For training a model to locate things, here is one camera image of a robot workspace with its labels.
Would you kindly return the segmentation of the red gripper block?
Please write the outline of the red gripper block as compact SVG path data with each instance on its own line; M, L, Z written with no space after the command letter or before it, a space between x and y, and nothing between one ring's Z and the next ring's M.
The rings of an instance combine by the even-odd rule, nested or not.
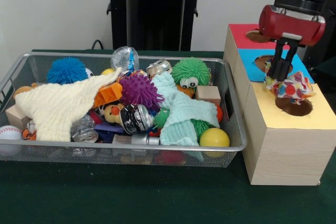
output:
M314 46L323 36L326 21L323 16L296 12L293 10L266 5L259 18L259 31L274 40L288 38L299 45ZM290 45L285 59L282 59L284 41L277 41L269 76L285 80L298 44Z

